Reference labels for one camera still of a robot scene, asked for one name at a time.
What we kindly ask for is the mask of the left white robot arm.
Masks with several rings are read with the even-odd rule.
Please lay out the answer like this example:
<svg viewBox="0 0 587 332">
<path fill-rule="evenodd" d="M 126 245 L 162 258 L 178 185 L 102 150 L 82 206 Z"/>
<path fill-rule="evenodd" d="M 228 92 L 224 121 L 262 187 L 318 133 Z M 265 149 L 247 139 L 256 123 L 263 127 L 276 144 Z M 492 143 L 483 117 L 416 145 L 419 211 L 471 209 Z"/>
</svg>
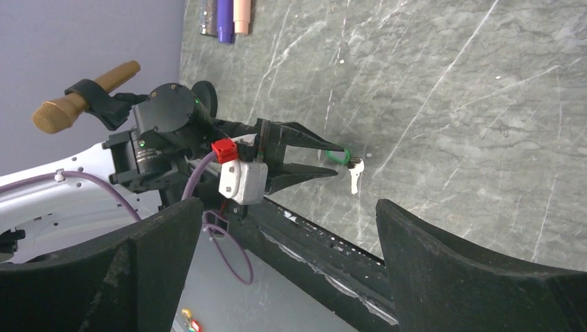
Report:
<svg viewBox="0 0 587 332">
<path fill-rule="evenodd" d="M 208 81 L 192 87 L 163 84 L 147 95 L 109 95 L 97 82 L 81 80 L 65 97 L 44 104 L 36 116 L 81 97 L 89 114 L 114 134 L 70 158 L 1 177 L 1 259 L 10 259 L 27 237 L 27 221 L 79 205 L 108 193 L 129 207 L 133 194 L 194 187 L 199 170 L 191 160 L 221 166 L 219 193 L 239 205 L 315 178 L 335 176 L 323 167 L 285 163 L 287 147 L 340 151 L 297 122 L 258 119 L 250 126 L 217 117 L 217 94 Z M 119 131 L 129 114 L 136 126 Z"/>
</svg>

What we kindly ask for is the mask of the purple microphone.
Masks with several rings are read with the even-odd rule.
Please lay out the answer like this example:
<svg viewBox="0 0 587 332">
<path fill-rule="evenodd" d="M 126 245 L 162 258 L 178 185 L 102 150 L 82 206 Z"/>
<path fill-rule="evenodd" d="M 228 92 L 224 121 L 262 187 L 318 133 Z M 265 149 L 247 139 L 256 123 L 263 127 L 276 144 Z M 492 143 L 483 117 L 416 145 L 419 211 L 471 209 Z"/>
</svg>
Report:
<svg viewBox="0 0 587 332">
<path fill-rule="evenodd" d="M 234 42 L 233 0 L 217 1 L 217 37 L 222 44 Z"/>
</svg>

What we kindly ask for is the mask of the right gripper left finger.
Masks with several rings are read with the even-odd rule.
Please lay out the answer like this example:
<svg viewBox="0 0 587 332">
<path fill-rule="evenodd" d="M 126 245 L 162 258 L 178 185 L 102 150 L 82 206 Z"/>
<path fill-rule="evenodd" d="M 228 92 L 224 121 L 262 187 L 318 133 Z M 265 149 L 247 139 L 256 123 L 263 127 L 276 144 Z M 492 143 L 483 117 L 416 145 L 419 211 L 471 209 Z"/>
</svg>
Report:
<svg viewBox="0 0 587 332">
<path fill-rule="evenodd" d="M 201 231 L 186 199 L 22 264 L 1 265 L 2 331 L 169 331 Z"/>
</svg>

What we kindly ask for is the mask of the pink microphone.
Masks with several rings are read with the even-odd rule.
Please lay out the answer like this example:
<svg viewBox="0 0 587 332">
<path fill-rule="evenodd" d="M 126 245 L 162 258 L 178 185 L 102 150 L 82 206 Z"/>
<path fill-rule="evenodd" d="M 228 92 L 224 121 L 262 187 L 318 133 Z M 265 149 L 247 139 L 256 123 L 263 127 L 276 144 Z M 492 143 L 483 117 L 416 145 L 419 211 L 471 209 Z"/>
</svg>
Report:
<svg viewBox="0 0 587 332">
<path fill-rule="evenodd" d="M 233 0 L 233 23 L 236 35 L 250 34 L 251 13 L 251 0 Z"/>
</svg>

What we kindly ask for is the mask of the green key tag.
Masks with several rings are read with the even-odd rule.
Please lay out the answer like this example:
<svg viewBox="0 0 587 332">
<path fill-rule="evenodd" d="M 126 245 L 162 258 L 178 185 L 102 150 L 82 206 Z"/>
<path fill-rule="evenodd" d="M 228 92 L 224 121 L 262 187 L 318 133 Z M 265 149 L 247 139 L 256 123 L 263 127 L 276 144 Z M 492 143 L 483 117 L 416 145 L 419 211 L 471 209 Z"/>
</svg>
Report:
<svg viewBox="0 0 587 332">
<path fill-rule="evenodd" d="M 340 165 L 348 164 L 351 158 L 350 152 L 347 149 L 344 149 L 343 151 L 327 150 L 325 153 L 331 161 L 334 161 Z"/>
</svg>

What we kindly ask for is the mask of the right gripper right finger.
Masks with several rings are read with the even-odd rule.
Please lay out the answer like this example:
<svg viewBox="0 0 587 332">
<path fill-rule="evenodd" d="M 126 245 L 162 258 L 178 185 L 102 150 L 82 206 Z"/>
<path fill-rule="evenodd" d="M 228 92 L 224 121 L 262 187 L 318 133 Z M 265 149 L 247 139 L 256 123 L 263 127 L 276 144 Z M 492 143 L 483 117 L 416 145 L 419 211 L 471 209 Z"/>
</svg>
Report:
<svg viewBox="0 0 587 332">
<path fill-rule="evenodd" d="M 387 199 L 376 222 L 402 331 L 585 331 L 586 274 L 510 257 Z"/>
</svg>

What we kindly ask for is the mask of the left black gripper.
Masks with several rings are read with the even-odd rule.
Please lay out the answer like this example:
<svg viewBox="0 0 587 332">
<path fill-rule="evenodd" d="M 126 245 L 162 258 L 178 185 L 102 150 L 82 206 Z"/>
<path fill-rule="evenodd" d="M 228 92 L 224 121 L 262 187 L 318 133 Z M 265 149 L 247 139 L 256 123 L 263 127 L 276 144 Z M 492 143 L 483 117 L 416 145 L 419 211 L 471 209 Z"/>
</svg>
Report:
<svg viewBox="0 0 587 332">
<path fill-rule="evenodd" d="M 219 136 L 215 140 L 215 156 L 221 165 L 233 162 L 261 162 L 268 167 L 265 194 L 271 195 L 288 187 L 317 178 L 337 176 L 333 169 L 285 164 L 285 146 L 325 151 L 344 151 L 340 145 L 320 137 L 298 122 L 274 122 L 257 119 L 255 125 L 216 120 Z"/>
</svg>

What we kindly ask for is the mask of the glitter silver microphone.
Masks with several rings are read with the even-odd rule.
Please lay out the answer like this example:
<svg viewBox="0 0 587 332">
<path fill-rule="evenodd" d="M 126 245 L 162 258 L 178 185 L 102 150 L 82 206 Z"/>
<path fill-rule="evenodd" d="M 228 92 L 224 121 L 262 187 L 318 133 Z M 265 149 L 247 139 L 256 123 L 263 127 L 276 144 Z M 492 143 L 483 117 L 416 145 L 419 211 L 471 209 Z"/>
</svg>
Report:
<svg viewBox="0 0 587 332">
<path fill-rule="evenodd" d="M 217 0 L 201 0 L 199 32 L 207 37 L 217 36 Z"/>
</svg>

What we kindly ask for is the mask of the silver key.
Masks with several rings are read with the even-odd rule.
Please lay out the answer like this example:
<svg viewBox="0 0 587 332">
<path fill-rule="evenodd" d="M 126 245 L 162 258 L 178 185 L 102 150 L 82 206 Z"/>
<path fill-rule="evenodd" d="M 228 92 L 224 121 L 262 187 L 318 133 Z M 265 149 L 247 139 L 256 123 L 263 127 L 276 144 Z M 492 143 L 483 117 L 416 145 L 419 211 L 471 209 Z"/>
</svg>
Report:
<svg viewBox="0 0 587 332">
<path fill-rule="evenodd" d="M 347 162 L 347 169 L 350 173 L 351 194 L 359 192 L 359 179 L 365 169 L 364 160 L 360 157 L 351 157 Z"/>
</svg>

